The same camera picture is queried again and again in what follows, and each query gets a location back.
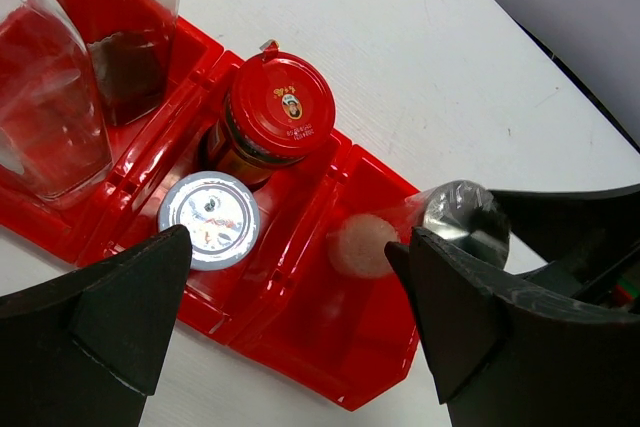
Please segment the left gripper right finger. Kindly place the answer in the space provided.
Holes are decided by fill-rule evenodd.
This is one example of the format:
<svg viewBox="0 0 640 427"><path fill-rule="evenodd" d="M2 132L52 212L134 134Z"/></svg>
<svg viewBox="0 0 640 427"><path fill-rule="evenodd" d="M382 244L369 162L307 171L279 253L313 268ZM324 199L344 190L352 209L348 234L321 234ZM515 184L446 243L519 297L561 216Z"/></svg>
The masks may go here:
<svg viewBox="0 0 640 427"><path fill-rule="evenodd" d="M455 426L635 426L639 318L539 287L417 228L411 303Z"/></svg>

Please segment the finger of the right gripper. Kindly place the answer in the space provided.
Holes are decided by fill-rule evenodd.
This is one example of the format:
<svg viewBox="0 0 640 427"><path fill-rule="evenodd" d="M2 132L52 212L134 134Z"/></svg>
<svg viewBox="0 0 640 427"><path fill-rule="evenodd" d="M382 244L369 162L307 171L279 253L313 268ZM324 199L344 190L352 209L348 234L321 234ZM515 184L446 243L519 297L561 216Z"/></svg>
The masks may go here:
<svg viewBox="0 0 640 427"><path fill-rule="evenodd" d="M602 297L639 274L639 186L603 191L495 190L511 231L545 264L519 277L566 297Z"/></svg>
<svg viewBox="0 0 640 427"><path fill-rule="evenodd" d="M404 290L409 292L412 289L409 246L401 242L387 242L384 254Z"/></svg>

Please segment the clear jar with metal lid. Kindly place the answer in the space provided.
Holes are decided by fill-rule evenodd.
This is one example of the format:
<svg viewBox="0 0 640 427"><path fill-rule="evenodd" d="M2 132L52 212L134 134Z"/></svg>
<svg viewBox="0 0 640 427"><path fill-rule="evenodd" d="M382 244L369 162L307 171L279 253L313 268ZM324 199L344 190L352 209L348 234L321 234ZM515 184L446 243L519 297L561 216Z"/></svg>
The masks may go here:
<svg viewBox="0 0 640 427"><path fill-rule="evenodd" d="M346 217L327 233L333 269L348 277L379 279L392 273L384 248L408 243L422 227L500 269L510 250L511 224L494 195L469 180L418 192L383 209Z"/></svg>

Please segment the small dark spice jar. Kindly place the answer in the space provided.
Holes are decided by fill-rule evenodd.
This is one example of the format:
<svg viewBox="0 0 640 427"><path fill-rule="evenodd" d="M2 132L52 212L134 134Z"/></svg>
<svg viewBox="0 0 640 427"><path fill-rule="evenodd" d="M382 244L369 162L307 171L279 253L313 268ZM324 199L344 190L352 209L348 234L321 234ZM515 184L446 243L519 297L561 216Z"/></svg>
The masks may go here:
<svg viewBox="0 0 640 427"><path fill-rule="evenodd" d="M261 227L252 192L235 177L200 171L179 180L166 193L158 229L184 226L192 244L191 268L220 271L235 266L253 250Z"/></svg>

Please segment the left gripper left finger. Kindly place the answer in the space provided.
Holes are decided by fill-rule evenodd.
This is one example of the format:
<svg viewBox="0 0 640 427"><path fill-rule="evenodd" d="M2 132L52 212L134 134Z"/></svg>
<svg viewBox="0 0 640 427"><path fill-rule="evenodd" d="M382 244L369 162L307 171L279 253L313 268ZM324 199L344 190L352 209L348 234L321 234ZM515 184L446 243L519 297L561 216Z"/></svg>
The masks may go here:
<svg viewBox="0 0 640 427"><path fill-rule="evenodd" d="M191 267L170 227L1 299L4 426L136 426L154 395Z"/></svg>

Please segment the red-capped brown sauce bottle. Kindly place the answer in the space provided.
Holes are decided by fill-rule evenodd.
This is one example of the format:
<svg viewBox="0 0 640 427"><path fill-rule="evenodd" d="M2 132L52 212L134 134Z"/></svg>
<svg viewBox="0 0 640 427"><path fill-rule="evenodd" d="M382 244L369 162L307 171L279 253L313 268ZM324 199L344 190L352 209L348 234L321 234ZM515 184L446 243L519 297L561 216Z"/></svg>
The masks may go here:
<svg viewBox="0 0 640 427"><path fill-rule="evenodd" d="M201 140L200 164L257 190L320 149L335 120L323 75L271 39L234 75L218 120Z"/></svg>

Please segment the clear glass oil bottle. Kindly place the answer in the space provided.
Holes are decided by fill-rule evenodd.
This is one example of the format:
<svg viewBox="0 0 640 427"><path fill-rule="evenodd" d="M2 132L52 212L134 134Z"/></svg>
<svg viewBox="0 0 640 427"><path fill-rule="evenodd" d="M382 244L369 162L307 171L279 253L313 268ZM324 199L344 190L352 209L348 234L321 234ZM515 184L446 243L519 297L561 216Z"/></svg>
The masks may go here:
<svg viewBox="0 0 640 427"><path fill-rule="evenodd" d="M89 50L107 123L157 108L168 85L180 0L58 0Z"/></svg>

